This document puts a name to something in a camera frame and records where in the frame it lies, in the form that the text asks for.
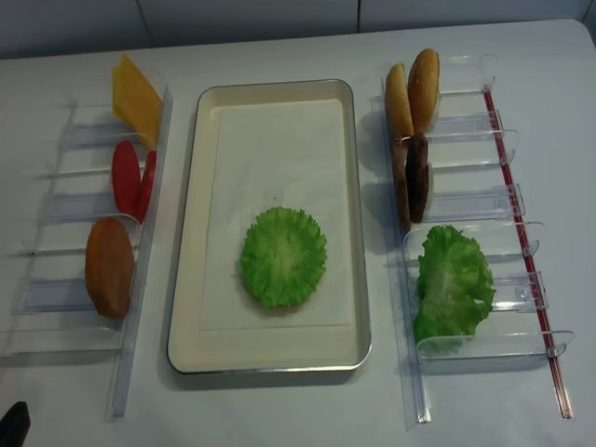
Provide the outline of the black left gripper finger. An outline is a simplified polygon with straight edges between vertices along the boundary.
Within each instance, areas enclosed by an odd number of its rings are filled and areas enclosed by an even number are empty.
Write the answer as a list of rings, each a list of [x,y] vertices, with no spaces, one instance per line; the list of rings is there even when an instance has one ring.
[[[0,422],[1,447],[21,447],[26,439],[31,419],[25,401],[16,402]]]

